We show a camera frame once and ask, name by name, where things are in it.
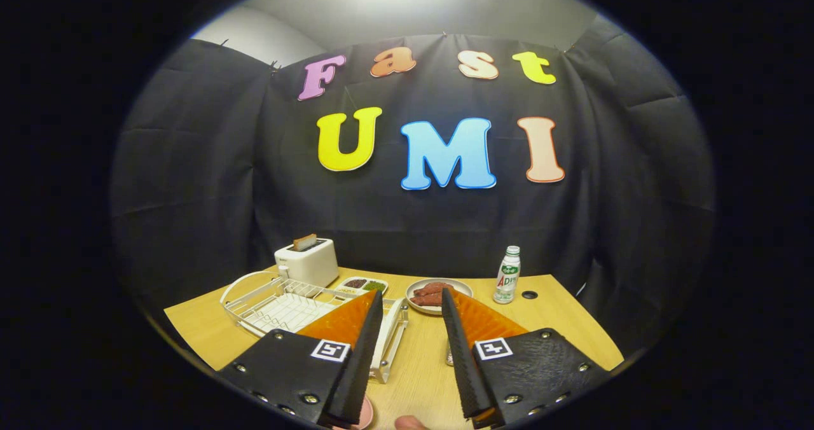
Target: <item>meat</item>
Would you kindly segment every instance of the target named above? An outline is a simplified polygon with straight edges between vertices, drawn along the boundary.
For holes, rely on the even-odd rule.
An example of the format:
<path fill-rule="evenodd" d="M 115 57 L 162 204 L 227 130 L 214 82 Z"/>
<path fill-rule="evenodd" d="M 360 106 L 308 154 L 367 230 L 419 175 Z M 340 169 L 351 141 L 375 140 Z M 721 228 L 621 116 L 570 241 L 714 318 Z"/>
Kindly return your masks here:
<path fill-rule="evenodd" d="M 433 282 L 433 283 L 428 283 L 423 288 L 419 288 L 419 289 L 413 291 L 413 294 L 415 296 L 427 296 L 427 295 L 431 295 L 433 293 L 437 293 L 439 295 L 439 298 L 440 298 L 441 291 L 444 290 L 444 288 L 454 288 L 454 287 L 449 285 L 448 283 L 445 283 L 445 282 Z"/>
<path fill-rule="evenodd" d="M 441 292 L 431 293 L 424 296 L 414 296 L 410 301 L 419 306 L 440 306 L 441 305 Z"/>

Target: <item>white dish drying rack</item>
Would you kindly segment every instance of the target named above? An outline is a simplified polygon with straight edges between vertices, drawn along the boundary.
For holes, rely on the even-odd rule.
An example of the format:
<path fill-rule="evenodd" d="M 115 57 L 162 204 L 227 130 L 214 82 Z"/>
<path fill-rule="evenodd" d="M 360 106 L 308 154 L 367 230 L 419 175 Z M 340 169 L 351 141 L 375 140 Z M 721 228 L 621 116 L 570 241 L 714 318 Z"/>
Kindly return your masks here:
<path fill-rule="evenodd" d="M 273 329 L 296 333 L 357 296 L 285 279 L 273 271 L 257 271 L 232 282 L 221 296 L 221 305 L 238 326 L 262 338 Z M 384 311 L 370 376 L 387 383 L 404 329 L 407 309 L 404 298 L 382 299 Z"/>

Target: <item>black curtain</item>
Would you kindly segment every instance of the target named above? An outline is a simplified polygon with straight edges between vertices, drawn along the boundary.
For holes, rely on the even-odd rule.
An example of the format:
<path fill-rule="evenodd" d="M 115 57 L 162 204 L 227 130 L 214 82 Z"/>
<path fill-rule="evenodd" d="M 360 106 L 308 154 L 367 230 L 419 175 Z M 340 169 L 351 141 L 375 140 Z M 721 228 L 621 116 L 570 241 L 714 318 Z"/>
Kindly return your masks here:
<path fill-rule="evenodd" d="M 124 285 L 174 334 L 163 310 L 248 270 L 252 145 L 268 66 L 187 41 L 128 115 L 111 174 Z"/>
<path fill-rule="evenodd" d="M 375 56 L 406 46 L 417 65 L 375 78 Z M 460 73 L 462 50 L 489 53 L 497 79 Z M 541 85 L 512 55 L 532 51 L 557 77 Z M 305 65 L 347 62 L 305 101 Z M 352 115 L 383 110 L 374 154 L 331 172 L 319 128 L 342 112 L 340 149 L 357 146 Z M 557 183 L 526 179 L 517 120 L 553 129 Z M 496 186 L 450 181 L 401 188 L 405 123 L 427 120 L 445 141 L 460 120 L 486 135 Z M 692 288 L 707 253 L 712 163 L 689 100 L 631 36 L 598 18 L 566 52 L 481 36 L 409 36 L 354 45 L 282 68 L 188 41 L 134 106 L 114 166 L 113 215 L 128 284 L 161 310 L 273 265 L 273 252 L 317 233 L 341 266 L 396 274 L 491 277 L 519 245 L 523 275 L 553 274 L 629 355 L 657 337 Z M 454 173 L 460 170 L 460 164 Z"/>

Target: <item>blue letter m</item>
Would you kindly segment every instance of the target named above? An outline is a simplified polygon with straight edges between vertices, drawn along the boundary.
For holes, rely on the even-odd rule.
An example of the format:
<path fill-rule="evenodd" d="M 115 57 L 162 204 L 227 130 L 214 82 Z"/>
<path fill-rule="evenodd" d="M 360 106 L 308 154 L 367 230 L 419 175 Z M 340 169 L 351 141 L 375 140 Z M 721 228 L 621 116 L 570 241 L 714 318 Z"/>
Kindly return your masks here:
<path fill-rule="evenodd" d="M 424 162 L 440 186 L 447 186 L 453 169 L 460 160 L 460 173 L 455 184 L 460 188 L 492 188 L 497 179 L 489 172 L 486 132 L 492 124 L 485 119 L 461 120 L 450 143 L 445 144 L 427 121 L 415 121 L 401 127 L 407 137 L 407 177 L 401 181 L 405 190 L 425 190 L 431 180 L 424 174 Z"/>

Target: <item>white toaster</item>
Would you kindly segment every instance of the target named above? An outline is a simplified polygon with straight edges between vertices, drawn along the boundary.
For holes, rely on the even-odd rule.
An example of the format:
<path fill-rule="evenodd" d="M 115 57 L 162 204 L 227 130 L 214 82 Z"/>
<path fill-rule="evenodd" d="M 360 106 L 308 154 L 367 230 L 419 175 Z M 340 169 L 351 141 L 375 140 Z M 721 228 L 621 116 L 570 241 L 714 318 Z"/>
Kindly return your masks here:
<path fill-rule="evenodd" d="M 294 244 L 274 253 L 277 266 L 288 267 L 288 277 L 317 287 L 328 287 L 340 275 L 336 262 L 334 241 L 317 238 L 317 243 L 302 251 L 294 250 Z"/>

